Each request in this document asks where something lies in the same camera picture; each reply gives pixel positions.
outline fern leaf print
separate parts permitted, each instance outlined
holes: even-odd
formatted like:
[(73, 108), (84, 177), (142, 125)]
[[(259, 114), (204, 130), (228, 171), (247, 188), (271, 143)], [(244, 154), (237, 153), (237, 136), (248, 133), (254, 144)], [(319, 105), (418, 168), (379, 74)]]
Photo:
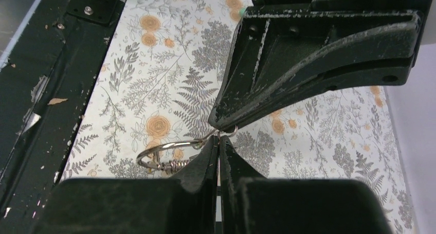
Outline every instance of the fern leaf print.
[(81, 171), (83, 171), (86, 166), (97, 156), (94, 154), (93, 156), (79, 162), (70, 162), (68, 161), (64, 173), (62, 174), (62, 180), (69, 179), (72, 177), (73, 173), (79, 175)]
[(388, 190), (386, 192), (382, 192), (383, 188), (383, 179), (384, 175), (379, 174), (378, 168), (372, 168), (374, 163), (368, 162), (368, 158), (364, 157), (363, 154), (356, 152), (357, 159), (356, 159), (356, 167), (360, 170), (357, 170), (356, 173), (358, 176), (356, 176), (356, 179), (365, 183), (368, 185), (373, 192), (376, 194), (378, 200), (383, 205), (383, 211), (385, 213), (390, 213), (393, 211), (393, 209), (386, 209), (384, 207), (385, 203), (387, 202), (387, 194)]
[(186, 80), (182, 81), (185, 86), (181, 86), (184, 92), (178, 92), (184, 101), (174, 100), (182, 110), (175, 111), (174, 114), (181, 118), (189, 131), (186, 137), (203, 137), (210, 132), (210, 125), (207, 118), (214, 102), (214, 94), (218, 88), (209, 88), (213, 82), (203, 80), (198, 70), (189, 68)]
[(74, 142), (70, 155), (75, 158), (77, 154), (82, 153), (82, 150), (86, 148), (93, 140), (98, 139), (98, 134), (89, 134), (82, 136), (82, 133), (85, 131), (91, 131), (93, 129), (93, 125), (91, 123), (89, 124), (82, 124), (79, 128), (79, 131), (77, 132), (76, 141)]

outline scratched black surface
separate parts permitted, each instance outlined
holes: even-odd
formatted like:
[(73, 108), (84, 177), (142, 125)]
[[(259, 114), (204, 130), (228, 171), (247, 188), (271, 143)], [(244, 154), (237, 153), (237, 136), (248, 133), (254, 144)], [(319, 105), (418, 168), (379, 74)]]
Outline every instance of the scratched black surface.
[[(38, 218), (56, 172), (62, 173), (67, 144), (74, 141), (124, 6), (119, 2), (114, 22), (102, 27), (65, 15), (67, 3), (41, 1), (0, 73), (0, 233), (27, 233)], [(41, 76), (49, 82), (34, 104), (31, 91)], [(51, 98), (68, 101), (47, 106)], [(29, 109), (42, 118), (18, 136)]]

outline floral patterned paper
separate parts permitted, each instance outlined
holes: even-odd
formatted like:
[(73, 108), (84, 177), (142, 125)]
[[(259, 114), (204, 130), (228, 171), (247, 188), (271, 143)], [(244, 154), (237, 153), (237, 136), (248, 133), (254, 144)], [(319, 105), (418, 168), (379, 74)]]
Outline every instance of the floral patterned paper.
[[(249, 5), (250, 0), (127, 0), (62, 179), (168, 176), (139, 167), (135, 158), (145, 148), (211, 131), (206, 120), (240, 10)], [(232, 141), (268, 177), (363, 181), (393, 231), (414, 232), (382, 88), (301, 101), (239, 130)], [(161, 160), (196, 153), (164, 151)]]

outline green dot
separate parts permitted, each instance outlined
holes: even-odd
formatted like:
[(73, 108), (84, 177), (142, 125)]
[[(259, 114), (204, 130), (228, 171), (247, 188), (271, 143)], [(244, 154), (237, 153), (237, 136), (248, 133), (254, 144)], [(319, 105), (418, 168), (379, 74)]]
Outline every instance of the green dot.
[(239, 10), (239, 15), (240, 16), (244, 16), (244, 13), (245, 13), (245, 10), (246, 10), (247, 8), (242, 8), (242, 9), (240, 9)]

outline orange flower print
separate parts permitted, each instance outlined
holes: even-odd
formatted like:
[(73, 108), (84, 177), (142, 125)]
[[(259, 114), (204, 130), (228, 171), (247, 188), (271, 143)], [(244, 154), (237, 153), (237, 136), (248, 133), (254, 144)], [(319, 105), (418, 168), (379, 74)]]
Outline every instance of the orange flower print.
[(156, 45), (156, 37), (152, 33), (146, 33), (142, 36), (141, 41), (144, 45), (147, 46), (155, 46)]
[(364, 145), (364, 150), (367, 151), (367, 152), (369, 152), (369, 150), (371, 150), (368, 144)]
[(230, 11), (230, 18), (234, 20), (235, 22), (238, 22), (241, 19), (241, 15), (239, 14), (239, 11), (236, 9), (232, 9)]
[(197, 18), (197, 20), (195, 22), (197, 22), (197, 24), (199, 24), (199, 25), (203, 25), (203, 20), (200, 18)]
[(293, 129), (297, 128), (297, 122), (293, 119), (289, 119), (289, 126)]
[[(152, 141), (150, 141), (150, 142), (147, 144), (146, 149), (150, 149), (150, 148), (156, 147), (156, 146), (158, 146), (158, 145), (160, 145), (160, 144), (161, 144), (160, 139), (153, 139)], [(159, 156), (162, 157), (162, 151), (159, 151)], [(147, 155), (147, 157), (152, 158), (152, 159), (155, 159), (155, 158), (154, 158), (154, 154), (152, 154), (152, 153), (149, 154), (149, 155)]]
[(169, 48), (173, 48), (174, 47), (174, 41), (172, 41), (170, 38), (166, 38), (165, 39), (165, 46), (167, 46)]
[(98, 165), (96, 165), (95, 166), (95, 168), (94, 169), (91, 169), (89, 172), (88, 172), (88, 176), (97, 176), (97, 172), (98, 171), (101, 171), (101, 170), (98, 170)]
[(151, 117), (147, 120), (146, 131), (153, 138), (162, 139), (170, 133), (170, 122), (163, 116)]
[(179, 148), (174, 149), (173, 158), (177, 159), (177, 160), (182, 159), (183, 158), (183, 150), (179, 149)]
[(213, 15), (213, 10), (212, 10), (212, 8), (211, 8), (210, 6), (207, 6), (207, 7), (206, 7), (206, 12), (207, 12), (209, 15)]
[(301, 109), (301, 107), (298, 107), (297, 110), (295, 111), (295, 113), (297, 113), (297, 115), (299, 115), (299, 116), (304, 114), (303, 109)]
[(192, 31), (192, 33), (195, 34), (195, 35), (197, 35), (198, 32), (199, 32), (199, 30), (198, 30), (196, 27), (194, 27), (194, 26), (192, 26), (191, 31)]
[(378, 86), (370, 86), (369, 89), (371, 93), (376, 96), (380, 94), (380, 88)]
[(278, 116), (280, 116), (281, 113), (282, 113), (282, 109), (280, 109), (280, 110), (276, 110), (275, 112), (272, 112), (272, 113), (270, 114), (270, 116), (271, 116), (271, 117), (278, 117)]
[(380, 98), (380, 96), (376, 96), (375, 97), (375, 104), (378, 106), (378, 107), (383, 107), (383, 100)]
[(285, 131), (285, 125), (280, 119), (274, 118), (272, 120), (272, 130), (277, 134), (282, 135)]
[(230, 9), (237, 9), (238, 11), (243, 7), (241, 0), (226, 0), (226, 4)]
[(141, 24), (141, 27), (147, 32), (154, 32), (159, 30), (160, 28), (159, 19), (152, 15), (145, 15), (141, 17), (139, 23)]

